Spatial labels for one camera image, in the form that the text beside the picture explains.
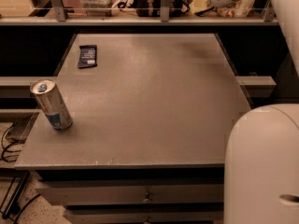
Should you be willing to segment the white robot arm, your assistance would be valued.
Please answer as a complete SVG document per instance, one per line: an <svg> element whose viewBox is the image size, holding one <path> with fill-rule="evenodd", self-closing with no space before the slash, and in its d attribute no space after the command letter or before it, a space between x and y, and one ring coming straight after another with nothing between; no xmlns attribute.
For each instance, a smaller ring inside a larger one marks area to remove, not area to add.
<svg viewBox="0 0 299 224"><path fill-rule="evenodd" d="M226 7L239 0L210 0ZM299 0L271 0L299 69ZM266 105L231 131L224 167L223 224L299 224L299 104Z"/></svg>

